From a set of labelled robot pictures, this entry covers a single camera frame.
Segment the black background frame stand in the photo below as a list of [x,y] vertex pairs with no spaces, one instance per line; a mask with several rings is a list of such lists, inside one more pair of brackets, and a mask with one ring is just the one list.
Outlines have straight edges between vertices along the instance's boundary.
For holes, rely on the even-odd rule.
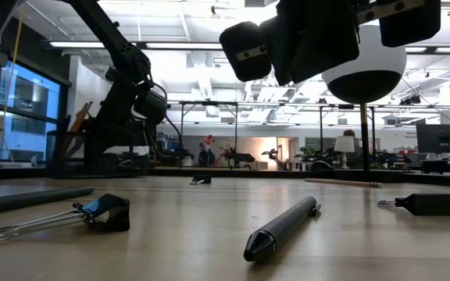
[[[195,125],[207,125],[207,126],[225,126],[225,125],[234,125],[234,145],[228,149],[228,153],[225,152],[225,148],[223,148],[224,154],[228,156],[228,164],[230,161],[233,161],[234,165],[230,166],[230,169],[239,168],[238,162],[238,109],[239,103],[237,101],[179,101],[177,103],[181,106],[180,110],[180,135],[184,135],[184,125],[185,124],[195,124]],[[221,121],[192,121],[185,122],[184,117],[191,112],[197,105],[202,107],[213,106],[216,108],[224,107],[227,109],[231,115],[234,117],[233,122],[221,122]]]

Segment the orange pencil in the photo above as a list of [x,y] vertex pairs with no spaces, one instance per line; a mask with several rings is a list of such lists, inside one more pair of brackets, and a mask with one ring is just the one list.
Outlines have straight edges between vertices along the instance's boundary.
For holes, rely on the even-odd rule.
[[76,119],[73,122],[73,125],[70,127],[70,129],[67,131],[67,134],[72,136],[74,133],[80,133],[81,128],[83,126],[83,122],[85,121],[86,117],[89,115],[89,110],[92,106],[93,102],[89,101],[86,102],[81,110],[79,110],[76,114]]

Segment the left arm's black gripper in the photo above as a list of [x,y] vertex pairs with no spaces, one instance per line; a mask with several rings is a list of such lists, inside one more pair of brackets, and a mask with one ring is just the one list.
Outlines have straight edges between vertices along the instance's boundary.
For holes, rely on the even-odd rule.
[[84,124],[84,155],[100,156],[113,147],[146,146],[145,124],[129,119],[124,124],[104,123],[90,118]]

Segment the long ceiling light strip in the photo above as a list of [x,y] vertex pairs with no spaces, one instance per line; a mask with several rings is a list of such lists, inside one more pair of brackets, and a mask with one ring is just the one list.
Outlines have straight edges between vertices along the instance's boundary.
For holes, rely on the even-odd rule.
[[[42,45],[50,49],[105,49],[99,41],[42,41]],[[141,50],[153,51],[212,51],[221,52],[222,46],[219,43],[193,42],[193,41],[133,41],[132,45]]]

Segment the right arm's black gripper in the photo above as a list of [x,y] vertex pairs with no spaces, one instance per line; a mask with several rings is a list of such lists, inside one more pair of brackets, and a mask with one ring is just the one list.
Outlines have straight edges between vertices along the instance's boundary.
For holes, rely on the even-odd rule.
[[441,29],[442,0],[280,0],[261,24],[238,23],[219,42],[243,82],[274,73],[295,84],[359,56],[359,29],[377,20],[381,42],[400,47]]

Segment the black aluminium table frame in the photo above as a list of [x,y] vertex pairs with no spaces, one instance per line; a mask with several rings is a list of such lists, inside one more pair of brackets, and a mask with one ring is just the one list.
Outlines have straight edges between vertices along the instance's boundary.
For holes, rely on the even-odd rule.
[[54,179],[100,179],[100,178],[132,178],[139,176],[182,176],[210,175],[223,178],[259,178],[259,179],[322,179],[347,180],[376,183],[418,183],[450,187],[450,175],[422,174],[402,172],[398,170],[335,169],[322,172],[289,172],[289,171],[250,171],[240,169],[150,169],[146,173],[137,171],[88,174],[53,174],[45,168],[0,168],[0,180],[51,177]]

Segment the white globe table lamp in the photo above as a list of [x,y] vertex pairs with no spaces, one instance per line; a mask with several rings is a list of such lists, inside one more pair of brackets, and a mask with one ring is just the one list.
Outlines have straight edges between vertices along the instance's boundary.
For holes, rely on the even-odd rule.
[[360,107],[362,168],[370,168],[366,105],[390,94],[405,72],[405,47],[386,47],[380,28],[362,25],[356,59],[322,72],[329,92],[341,101]]

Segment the person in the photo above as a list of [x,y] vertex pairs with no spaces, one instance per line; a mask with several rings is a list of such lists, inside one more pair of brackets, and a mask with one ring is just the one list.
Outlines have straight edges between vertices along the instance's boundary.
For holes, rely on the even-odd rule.
[[216,157],[213,154],[210,147],[205,144],[204,142],[201,142],[199,144],[200,152],[198,155],[198,165],[201,167],[210,167],[213,166]]

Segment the natural wood pencil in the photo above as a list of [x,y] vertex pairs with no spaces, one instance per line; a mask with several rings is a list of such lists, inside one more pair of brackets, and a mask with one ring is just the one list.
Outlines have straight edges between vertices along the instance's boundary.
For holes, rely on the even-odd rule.
[[353,187],[373,187],[373,188],[383,187],[382,183],[350,181],[350,180],[327,180],[327,179],[305,178],[304,181],[308,183],[337,184]]

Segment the black mesh desk organizer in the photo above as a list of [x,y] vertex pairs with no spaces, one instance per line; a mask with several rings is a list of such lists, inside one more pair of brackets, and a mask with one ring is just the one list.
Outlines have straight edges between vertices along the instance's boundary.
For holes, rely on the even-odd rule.
[[148,173],[148,147],[89,132],[46,134],[46,174],[51,178],[136,177]]

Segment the black pen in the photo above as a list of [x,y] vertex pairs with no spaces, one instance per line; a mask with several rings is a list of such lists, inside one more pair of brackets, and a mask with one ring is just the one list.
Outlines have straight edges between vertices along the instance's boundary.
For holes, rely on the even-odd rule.
[[71,187],[59,190],[45,190],[24,194],[6,195],[0,197],[0,212],[7,212],[34,205],[82,197],[92,194],[94,187]]
[[314,197],[305,197],[287,211],[253,232],[245,245],[243,257],[261,262],[275,255],[309,217],[315,217],[321,204]]

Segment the black computer monitor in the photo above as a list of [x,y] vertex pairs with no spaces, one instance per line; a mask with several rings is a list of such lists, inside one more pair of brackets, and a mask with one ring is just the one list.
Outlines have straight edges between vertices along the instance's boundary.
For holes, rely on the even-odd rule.
[[419,153],[450,153],[450,124],[418,124],[416,135]]

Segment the large window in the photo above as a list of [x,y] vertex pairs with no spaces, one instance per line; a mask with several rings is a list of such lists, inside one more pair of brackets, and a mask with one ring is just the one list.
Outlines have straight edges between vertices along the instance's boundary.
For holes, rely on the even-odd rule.
[[18,64],[0,68],[0,164],[46,161],[46,134],[57,128],[61,90]]

